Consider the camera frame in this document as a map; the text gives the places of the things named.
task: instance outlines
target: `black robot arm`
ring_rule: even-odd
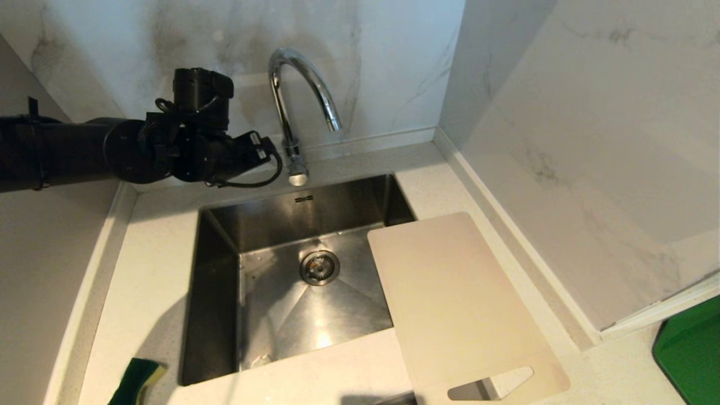
[[[162,112],[145,120],[97,118],[65,124],[29,113],[0,117],[0,192],[117,177],[146,184],[175,176],[218,187],[262,187],[282,172],[269,138],[255,131],[231,138],[228,100],[233,81],[201,68],[176,69],[174,101],[157,99]],[[229,179],[275,158],[277,170],[253,184]]]

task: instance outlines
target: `green sponge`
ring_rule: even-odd
[[[158,382],[163,374],[165,367],[160,363],[134,357],[108,405],[142,405],[148,387]]]

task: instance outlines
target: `sink drain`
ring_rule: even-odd
[[[325,285],[340,272],[338,257],[327,250],[318,250],[305,256],[300,264],[300,277],[311,285]]]

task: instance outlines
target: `kitchen sink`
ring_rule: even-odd
[[[202,210],[180,384],[392,327],[367,233],[414,220],[390,174]]]

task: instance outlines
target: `green tray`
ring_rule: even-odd
[[[665,321],[652,356],[686,403],[720,404],[720,296]]]

